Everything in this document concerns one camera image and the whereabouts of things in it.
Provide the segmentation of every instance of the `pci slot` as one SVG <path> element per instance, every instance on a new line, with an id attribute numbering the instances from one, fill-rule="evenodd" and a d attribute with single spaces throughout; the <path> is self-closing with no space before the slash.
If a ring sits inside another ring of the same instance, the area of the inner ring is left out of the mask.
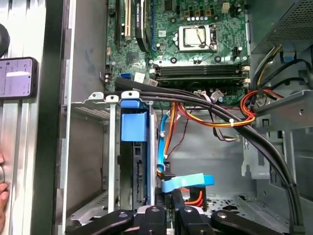
<path id="1" fill-rule="evenodd" d="M 125 40 L 132 39 L 132 0 L 126 0 L 125 4 Z"/>
<path id="2" fill-rule="evenodd" d="M 121 45 L 121 0 L 115 0 L 115 32 L 114 43 L 119 49 Z"/>

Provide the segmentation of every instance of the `chip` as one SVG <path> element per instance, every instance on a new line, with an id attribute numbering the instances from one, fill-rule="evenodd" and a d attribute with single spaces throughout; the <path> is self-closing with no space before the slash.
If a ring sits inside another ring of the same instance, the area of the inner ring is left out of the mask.
<path id="1" fill-rule="evenodd" d="M 126 64 L 133 65 L 139 63 L 139 53 L 138 52 L 127 52 Z"/>

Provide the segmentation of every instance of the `blue plastic bracket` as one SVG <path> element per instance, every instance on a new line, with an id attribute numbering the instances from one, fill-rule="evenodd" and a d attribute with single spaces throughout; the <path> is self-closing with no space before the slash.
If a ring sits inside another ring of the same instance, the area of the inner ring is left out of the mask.
<path id="1" fill-rule="evenodd" d="M 177 176 L 168 181 L 162 180 L 162 191 L 171 192 L 180 187 L 189 187 L 189 186 L 207 186 L 213 185 L 214 178 L 211 175 L 204 175 L 203 173 L 193 174 L 193 175 L 184 175 Z"/>

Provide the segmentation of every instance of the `red wire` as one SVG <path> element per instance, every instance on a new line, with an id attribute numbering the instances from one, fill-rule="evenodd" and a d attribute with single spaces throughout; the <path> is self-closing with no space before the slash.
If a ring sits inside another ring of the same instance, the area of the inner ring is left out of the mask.
<path id="1" fill-rule="evenodd" d="M 181 191 L 184 191 L 184 192 L 189 192 L 190 190 L 187 189 L 187 188 L 180 188 Z"/>
<path id="2" fill-rule="evenodd" d="M 200 207 L 203 203 L 203 199 L 201 199 L 201 201 L 196 205 L 196 207 Z"/>

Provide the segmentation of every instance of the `expansion slot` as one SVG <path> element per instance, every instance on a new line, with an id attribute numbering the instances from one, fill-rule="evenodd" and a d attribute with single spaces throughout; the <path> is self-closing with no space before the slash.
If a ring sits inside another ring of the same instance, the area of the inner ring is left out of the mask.
<path id="1" fill-rule="evenodd" d="M 135 35 L 138 42 L 138 46 L 142 52 L 148 52 L 149 46 L 146 37 L 145 28 L 145 0 L 136 0 L 136 21 L 135 21 Z"/>
<path id="2" fill-rule="evenodd" d="M 171 66 L 157 68 L 161 78 L 241 77 L 241 65 Z"/>
<path id="3" fill-rule="evenodd" d="M 125 40 L 132 39 L 132 0 L 125 2 Z"/>
<path id="4" fill-rule="evenodd" d="M 117 49 L 119 49 L 121 44 L 121 0 L 115 0 L 114 43 Z"/>
<path id="5" fill-rule="evenodd" d="M 151 30 L 151 49 L 156 52 L 156 44 L 155 44 L 155 0 L 151 0 L 151 19 L 152 19 L 152 30 Z"/>

